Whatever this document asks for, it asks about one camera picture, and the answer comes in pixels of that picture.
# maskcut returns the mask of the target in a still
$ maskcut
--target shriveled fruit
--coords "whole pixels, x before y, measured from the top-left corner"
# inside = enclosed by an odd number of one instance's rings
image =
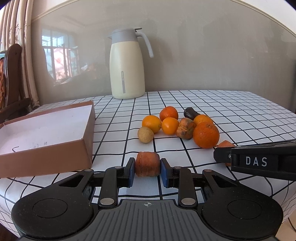
[[[143,126],[138,130],[138,138],[140,142],[149,143],[153,140],[154,133],[150,128]]]
[[[161,121],[168,117],[173,117],[175,119],[179,118],[178,111],[175,109],[175,107],[167,106],[159,114],[159,118]]]
[[[210,117],[208,117],[207,115],[204,115],[204,114],[200,114],[200,115],[196,116],[193,121],[195,122],[196,125],[198,125],[202,122],[214,123]]]
[[[148,115],[143,119],[142,126],[148,127],[155,134],[161,128],[161,120],[157,116]]]
[[[193,140],[201,148],[213,148],[220,138],[218,128],[210,122],[202,122],[193,131]]]
[[[222,141],[217,147],[233,147],[235,146],[229,141]],[[231,166],[231,163],[225,163],[225,166],[229,167]]]
[[[200,115],[200,114],[197,113],[192,107],[187,107],[184,110],[184,117],[187,117],[190,120],[194,120],[194,118],[197,117],[198,115]]]
[[[155,152],[139,152],[135,163],[138,177],[156,177],[160,174],[160,158]]]
[[[167,135],[174,135],[179,126],[179,121],[173,117],[168,117],[161,123],[161,128],[163,132]]]
[[[189,118],[182,118],[176,131],[176,136],[190,140],[193,137],[193,131],[196,124]]]

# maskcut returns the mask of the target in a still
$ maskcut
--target window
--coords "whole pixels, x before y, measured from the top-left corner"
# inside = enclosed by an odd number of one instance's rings
[[[44,29],[42,46],[46,55],[47,71],[61,83],[62,79],[80,74],[78,47],[73,36]]]

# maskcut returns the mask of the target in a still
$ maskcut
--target beige curtain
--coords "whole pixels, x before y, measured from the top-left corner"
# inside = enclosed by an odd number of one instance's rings
[[[30,98],[32,109],[40,106],[33,75],[31,55],[31,16],[33,0],[12,0],[0,11],[0,51],[12,44],[22,46],[22,85],[24,97]]]

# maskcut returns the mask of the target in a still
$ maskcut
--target table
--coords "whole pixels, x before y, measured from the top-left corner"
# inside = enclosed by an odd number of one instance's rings
[[[142,119],[151,114],[158,116],[165,106],[174,106],[179,117],[187,107],[207,114],[220,132],[219,143],[228,140],[235,145],[289,140],[296,138],[296,115],[289,110],[251,92],[241,91],[159,91],[142,97],[118,100],[112,96],[90,97],[43,105],[34,112],[63,105],[93,100],[96,112],[93,144],[95,172],[125,165],[139,151],[154,151],[173,166],[188,167],[191,172],[215,170],[238,180],[275,199],[283,208],[284,219],[295,209],[296,182],[251,176],[232,172],[213,159],[214,149],[201,149],[193,140],[176,136],[155,135],[153,142],[143,144],[137,138]],[[17,236],[11,220],[11,209],[21,197],[66,178],[74,172],[0,179],[0,222]],[[96,188],[93,202],[98,202],[100,188]],[[120,199],[177,199],[176,188],[164,188],[159,177],[135,176],[133,187],[121,188]],[[203,197],[196,189],[199,202]]]

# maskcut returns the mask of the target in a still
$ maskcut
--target chair backrest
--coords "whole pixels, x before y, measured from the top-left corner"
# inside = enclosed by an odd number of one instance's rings
[[[4,55],[0,58],[0,109],[5,105],[5,85],[6,79],[4,75]]]
[[[22,87],[21,61],[20,55],[22,47],[19,44],[13,44],[5,52],[4,57],[4,75],[5,83],[5,107],[19,101]]]

